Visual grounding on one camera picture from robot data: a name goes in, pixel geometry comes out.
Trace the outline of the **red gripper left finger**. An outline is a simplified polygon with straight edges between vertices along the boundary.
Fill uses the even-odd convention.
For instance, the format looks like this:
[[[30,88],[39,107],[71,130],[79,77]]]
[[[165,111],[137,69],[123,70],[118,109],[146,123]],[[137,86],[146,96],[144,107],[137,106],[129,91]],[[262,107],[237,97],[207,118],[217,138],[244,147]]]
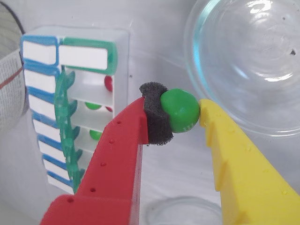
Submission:
[[[160,102],[167,88],[148,82],[140,91],[142,97],[105,127],[77,192],[56,198],[41,224],[139,224],[143,146],[173,138]]]

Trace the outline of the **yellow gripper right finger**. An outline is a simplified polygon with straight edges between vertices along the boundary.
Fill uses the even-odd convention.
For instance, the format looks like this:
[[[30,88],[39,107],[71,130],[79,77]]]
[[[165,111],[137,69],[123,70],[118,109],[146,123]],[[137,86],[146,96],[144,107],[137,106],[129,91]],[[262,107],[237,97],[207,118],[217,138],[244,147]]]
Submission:
[[[295,190],[218,104],[201,99],[199,105],[223,224],[299,224],[300,197]]]

